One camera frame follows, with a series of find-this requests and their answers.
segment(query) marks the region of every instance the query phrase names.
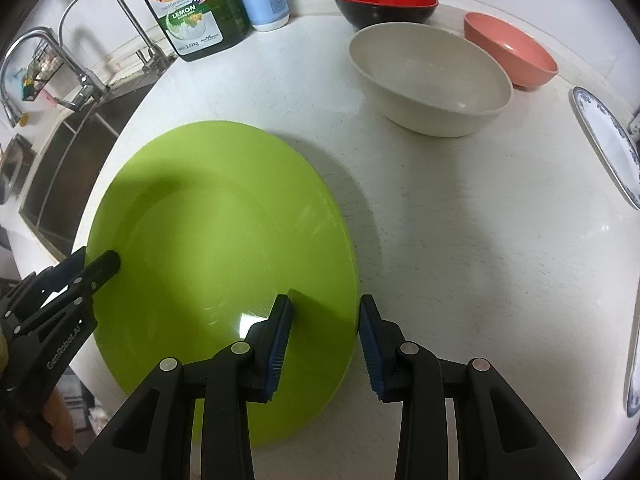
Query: green bottle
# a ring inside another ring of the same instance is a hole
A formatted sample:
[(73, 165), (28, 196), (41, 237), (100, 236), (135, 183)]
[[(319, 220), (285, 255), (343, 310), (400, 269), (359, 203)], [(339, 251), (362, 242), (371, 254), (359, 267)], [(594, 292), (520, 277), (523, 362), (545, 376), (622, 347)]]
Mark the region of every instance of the green bottle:
[(241, 0), (145, 0), (178, 56), (185, 61), (238, 43), (249, 29)]

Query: red bowl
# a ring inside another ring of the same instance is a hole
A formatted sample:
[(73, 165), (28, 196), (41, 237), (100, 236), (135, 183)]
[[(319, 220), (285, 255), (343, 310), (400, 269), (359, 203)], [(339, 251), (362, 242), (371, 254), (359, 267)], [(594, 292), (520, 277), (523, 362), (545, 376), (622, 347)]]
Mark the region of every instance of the red bowl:
[(558, 64), (542, 45), (495, 16), (468, 12), (465, 38), (491, 54), (521, 88), (534, 90), (558, 73)]
[(340, 12), (357, 28), (376, 23), (425, 23), (438, 0), (335, 0)]

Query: kitchen faucet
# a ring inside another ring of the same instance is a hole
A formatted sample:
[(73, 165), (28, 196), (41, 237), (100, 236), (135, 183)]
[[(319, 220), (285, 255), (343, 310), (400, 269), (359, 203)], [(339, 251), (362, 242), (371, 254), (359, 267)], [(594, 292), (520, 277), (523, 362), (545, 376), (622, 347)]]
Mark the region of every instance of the kitchen faucet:
[[(62, 26), (65, 23), (66, 16), (71, 10), (71, 7), (73, 7), (76, 3), (78, 3), (78, 1), (79, 0), (73, 0), (70, 4), (68, 4), (68, 6), (66, 6), (65, 12), (62, 13), (62, 18), (60, 18), (60, 24), (58, 25), (58, 38), (60, 39), (60, 45), (63, 44)], [(141, 50), (136, 51), (136, 55), (138, 56), (140, 61), (142, 61), (142, 64), (143, 64), (142, 70), (144, 72), (157, 70), (159, 73), (163, 73), (171, 65), (171, 61), (166, 56), (162, 48), (160, 48), (160, 46), (157, 43), (154, 43), (153, 41), (151, 41), (151, 39), (145, 32), (145, 29), (142, 28), (142, 26), (140, 25), (140, 22), (133, 15), (133, 12), (131, 12), (131, 9), (129, 9), (129, 6), (127, 5), (127, 3), (124, 0), (116, 0), (116, 1), (119, 4), (120, 8), (122, 9), (122, 12), (125, 13), (126, 17), (131, 22), (131, 25), (133, 25), (133, 27), (136, 29), (136, 32), (140, 35), (140, 38), (142, 38), (142, 40), (146, 43), (149, 60), (145, 59), (145, 56)]]
[(14, 41), (9, 50), (4, 54), (2, 59), (2, 65), (0, 66), (0, 103), (4, 108), (4, 113), (9, 119), (9, 124), (15, 126), (20, 121), (22, 111), (15, 105), (14, 102), (9, 99), (6, 92), (6, 86), (4, 84), (4, 78), (6, 76), (6, 70), (9, 65), (9, 58), (13, 55), (16, 49), (27, 40), (33, 38), (40, 38), (44, 40), (47, 45), (56, 53), (56, 55), (64, 62), (78, 77), (81, 89), (71, 102), (63, 99), (55, 98), (58, 104), (61, 104), (70, 110), (78, 111), (82, 105), (93, 97), (98, 100), (107, 93), (107, 87), (91, 70), (85, 68), (64, 46), (58, 43), (53, 30), (49, 27), (34, 27), (27, 30), (17, 40)]

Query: countertop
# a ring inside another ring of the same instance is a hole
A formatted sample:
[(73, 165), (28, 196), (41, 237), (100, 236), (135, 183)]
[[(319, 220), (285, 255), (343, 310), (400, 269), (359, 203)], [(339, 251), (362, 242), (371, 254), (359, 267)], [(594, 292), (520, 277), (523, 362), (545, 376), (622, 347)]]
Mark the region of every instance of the countertop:
[[(352, 35), (340, 16), (303, 16), (215, 56), (178, 60), (116, 142), (75, 247), (86, 244), (118, 170), (153, 138), (203, 120), (257, 126), (328, 185), (350, 229), (362, 293), (374, 295), (382, 316), (441, 358), (489, 359), (583, 479), (603, 478), (638, 424), (625, 415), (625, 378), (640, 213), (578, 124), (573, 84), (558, 76), (516, 91), (472, 136), (422, 136), (364, 101), (348, 57)], [(38, 266), (26, 261), (20, 272)], [(119, 406), (124, 396), (93, 338), (72, 367), (108, 409)], [(318, 418), (254, 450), (256, 477), (392, 478), (400, 410), (377, 402), (357, 343)]]

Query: sink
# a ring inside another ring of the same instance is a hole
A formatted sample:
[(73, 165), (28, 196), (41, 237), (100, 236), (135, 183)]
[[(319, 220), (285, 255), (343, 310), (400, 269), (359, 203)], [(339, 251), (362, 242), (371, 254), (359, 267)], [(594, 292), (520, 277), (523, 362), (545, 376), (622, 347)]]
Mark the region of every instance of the sink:
[(60, 261), (71, 254), (82, 213), (107, 156), (157, 75), (114, 86), (62, 121), (24, 194), (20, 215)]

